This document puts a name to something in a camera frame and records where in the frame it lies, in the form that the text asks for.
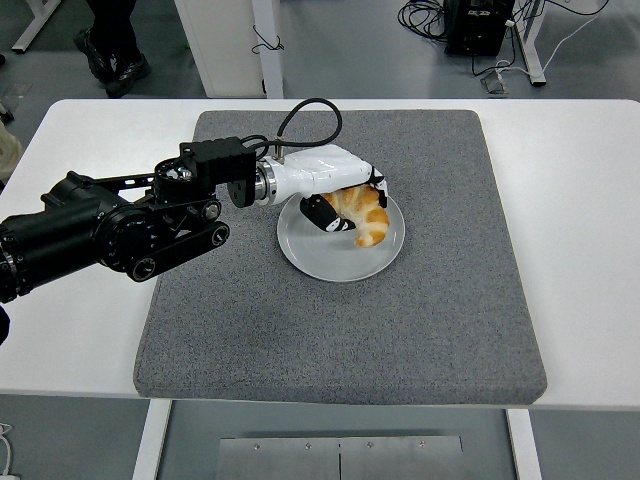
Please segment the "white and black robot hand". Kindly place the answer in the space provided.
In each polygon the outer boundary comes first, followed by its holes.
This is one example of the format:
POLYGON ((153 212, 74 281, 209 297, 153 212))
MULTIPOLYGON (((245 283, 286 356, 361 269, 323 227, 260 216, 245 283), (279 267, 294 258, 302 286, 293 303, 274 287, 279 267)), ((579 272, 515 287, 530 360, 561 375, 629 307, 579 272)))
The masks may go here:
POLYGON ((350 217, 340 216, 322 196, 341 189, 369 185, 387 206, 384 176, 371 164, 336 145, 325 145, 291 153, 282 161, 269 158, 259 165, 265 181, 262 205, 275 205, 300 195, 300 211, 319 229, 345 231, 355 227, 350 217))

